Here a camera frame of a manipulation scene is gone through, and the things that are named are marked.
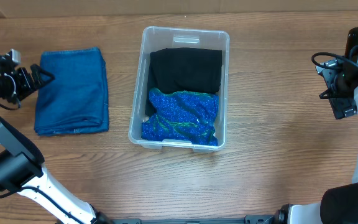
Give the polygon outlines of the black cloth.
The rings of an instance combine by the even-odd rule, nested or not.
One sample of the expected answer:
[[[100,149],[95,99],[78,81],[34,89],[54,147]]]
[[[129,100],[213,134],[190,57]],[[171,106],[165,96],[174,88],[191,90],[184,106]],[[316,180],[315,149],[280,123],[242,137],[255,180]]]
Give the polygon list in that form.
[[[222,50],[166,48],[150,53],[147,89],[162,93],[217,93],[221,86]]]

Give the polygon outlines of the blue sparkly cloth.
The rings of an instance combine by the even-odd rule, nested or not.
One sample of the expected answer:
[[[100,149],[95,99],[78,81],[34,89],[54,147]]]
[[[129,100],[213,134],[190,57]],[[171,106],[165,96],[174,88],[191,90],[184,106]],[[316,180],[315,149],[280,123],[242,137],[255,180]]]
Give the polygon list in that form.
[[[149,91],[149,100],[156,112],[142,123],[142,138],[218,145],[214,127],[219,110],[218,95],[192,91],[166,94],[153,88]]]

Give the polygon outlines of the blue denim jeans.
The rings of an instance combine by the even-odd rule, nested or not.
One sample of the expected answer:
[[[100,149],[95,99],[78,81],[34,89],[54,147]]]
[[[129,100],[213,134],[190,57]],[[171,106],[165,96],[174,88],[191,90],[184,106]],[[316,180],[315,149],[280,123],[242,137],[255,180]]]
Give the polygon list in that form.
[[[40,67],[55,79],[38,91],[34,131],[39,136],[109,130],[106,62],[99,48],[44,52]]]

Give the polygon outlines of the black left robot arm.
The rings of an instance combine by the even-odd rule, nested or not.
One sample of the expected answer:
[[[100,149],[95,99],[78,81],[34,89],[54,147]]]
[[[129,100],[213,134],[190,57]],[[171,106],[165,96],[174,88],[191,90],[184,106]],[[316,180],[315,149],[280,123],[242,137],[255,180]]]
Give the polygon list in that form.
[[[111,223],[111,219],[75,197],[44,164],[37,146],[0,117],[0,199],[19,194],[38,203],[60,223]]]

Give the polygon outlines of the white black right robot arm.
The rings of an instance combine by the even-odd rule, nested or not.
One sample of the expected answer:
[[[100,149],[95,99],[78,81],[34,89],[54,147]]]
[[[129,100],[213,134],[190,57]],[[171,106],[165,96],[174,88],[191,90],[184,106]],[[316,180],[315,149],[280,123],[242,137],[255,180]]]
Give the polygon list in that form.
[[[343,54],[318,52],[311,61],[325,84],[319,98],[329,103],[336,120],[349,118],[353,124],[351,134],[341,130],[333,140],[354,156],[350,179],[327,189],[317,202],[289,203],[273,215],[248,215],[245,223],[358,223],[358,27],[347,33]]]

